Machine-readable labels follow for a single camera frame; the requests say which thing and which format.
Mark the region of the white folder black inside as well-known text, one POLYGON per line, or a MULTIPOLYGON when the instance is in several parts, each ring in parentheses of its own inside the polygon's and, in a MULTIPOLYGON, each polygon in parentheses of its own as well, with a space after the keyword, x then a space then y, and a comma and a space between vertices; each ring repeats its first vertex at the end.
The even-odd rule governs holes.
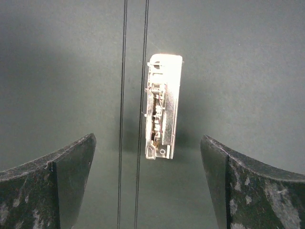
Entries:
POLYGON ((215 229, 207 134, 305 171, 302 0, 3 0, 0 167, 94 133, 78 229, 215 229), (172 160, 138 147, 142 76, 183 57, 172 160))

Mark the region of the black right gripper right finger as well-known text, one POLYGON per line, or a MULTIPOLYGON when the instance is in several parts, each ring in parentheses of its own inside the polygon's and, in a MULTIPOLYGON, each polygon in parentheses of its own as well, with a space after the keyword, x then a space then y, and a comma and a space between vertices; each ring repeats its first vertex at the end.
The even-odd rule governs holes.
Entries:
POLYGON ((234 151, 208 135, 203 167, 220 229, 303 229, 305 176, 234 151))

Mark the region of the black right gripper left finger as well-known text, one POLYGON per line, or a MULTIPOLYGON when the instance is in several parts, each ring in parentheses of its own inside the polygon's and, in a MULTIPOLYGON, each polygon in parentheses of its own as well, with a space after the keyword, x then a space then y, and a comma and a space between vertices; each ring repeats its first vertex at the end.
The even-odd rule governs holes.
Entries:
POLYGON ((0 173, 2 229, 72 229, 92 166, 96 137, 0 173))

